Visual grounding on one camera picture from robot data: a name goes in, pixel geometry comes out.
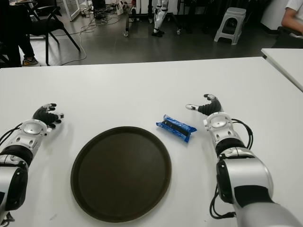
gray stool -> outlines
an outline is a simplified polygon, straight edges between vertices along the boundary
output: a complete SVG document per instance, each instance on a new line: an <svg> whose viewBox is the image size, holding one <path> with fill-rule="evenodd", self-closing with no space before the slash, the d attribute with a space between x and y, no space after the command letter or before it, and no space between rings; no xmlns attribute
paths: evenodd
<svg viewBox="0 0 303 227"><path fill-rule="evenodd" d="M245 15L246 15L246 9L234 8L234 7L228 8L223 17L220 28L218 29L217 34L214 38L214 41L217 42L220 37L224 37L224 38L231 39L232 45L236 45L240 38L240 35L242 33L242 25L243 25L243 21L245 19ZM227 24L227 20L230 18L235 18L237 20L237 27L236 27L235 33L232 35L222 32Z"/></svg>

wheeled stand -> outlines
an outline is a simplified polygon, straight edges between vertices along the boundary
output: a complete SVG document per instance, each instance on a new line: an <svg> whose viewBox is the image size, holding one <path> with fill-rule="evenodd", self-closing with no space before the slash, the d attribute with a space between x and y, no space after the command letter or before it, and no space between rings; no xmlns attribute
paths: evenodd
<svg viewBox="0 0 303 227"><path fill-rule="evenodd" d="M125 37L129 36L129 18L133 18L134 20L136 20L136 18L138 18L139 20L140 19L147 19L148 18L149 23L153 22L152 0L148 0L148 12L147 12L147 14L141 14L141 13L140 14L136 14L136 13L130 14L130 13L131 12L128 12L128 14L127 14L125 31L123 32L123 35ZM173 13L167 13L166 17L167 17L168 21L170 21L170 18L173 18L173 20L174 20L174 22L175 22L175 24L177 25L177 28L178 28L177 29L177 35L180 35L181 34L182 26L178 22L178 20L175 17L175 15Z"/></svg>

caster wheel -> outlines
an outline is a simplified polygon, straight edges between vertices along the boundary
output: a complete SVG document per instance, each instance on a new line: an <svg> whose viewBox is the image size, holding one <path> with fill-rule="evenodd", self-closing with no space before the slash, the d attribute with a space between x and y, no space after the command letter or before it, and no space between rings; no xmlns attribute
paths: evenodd
<svg viewBox="0 0 303 227"><path fill-rule="evenodd" d="M123 32L124 37L128 37L128 31Z"/></svg>

blue wrapper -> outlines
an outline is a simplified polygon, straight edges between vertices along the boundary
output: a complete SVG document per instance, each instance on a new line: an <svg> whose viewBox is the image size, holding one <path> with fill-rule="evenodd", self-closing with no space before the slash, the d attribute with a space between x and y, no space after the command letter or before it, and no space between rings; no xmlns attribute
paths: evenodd
<svg viewBox="0 0 303 227"><path fill-rule="evenodd" d="M178 122L177 120L175 120L171 117L168 117L167 115L164 115L163 121L157 122L156 125L170 131L172 134L180 137L186 143L188 143L188 141L189 141L190 134L192 132L197 131L196 128L191 127L187 124Z"/></svg>

gray floor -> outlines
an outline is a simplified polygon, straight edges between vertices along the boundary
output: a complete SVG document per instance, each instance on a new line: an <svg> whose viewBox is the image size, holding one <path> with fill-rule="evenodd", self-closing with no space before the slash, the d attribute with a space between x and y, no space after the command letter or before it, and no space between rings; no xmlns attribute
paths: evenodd
<svg viewBox="0 0 303 227"><path fill-rule="evenodd" d="M271 47L275 43L275 35L269 35L260 27L246 26L237 45L231 46L226 40L214 42L216 29L210 34L203 34L200 25L196 24L192 34L182 31L177 35L173 21L165 21L162 30L166 34L162 38L151 36L153 24L148 21L136 22L130 25L130 35L125 38L122 32L125 29L126 16L119 16L120 21L112 25L98 25L92 33L81 35L82 46L87 57L81 61L74 61L68 65L78 64L111 64L152 61L183 61L198 59L238 58L262 56L261 48ZM70 22L66 15L60 18L69 33L80 31L80 27L86 26L91 18L78 16ZM58 30L55 35L64 34ZM79 44L78 34L72 35ZM60 45L50 37L49 63L60 65L62 63L83 58L81 53L73 46L67 36L57 36ZM45 40L31 39L39 65L45 64Z"/></svg>

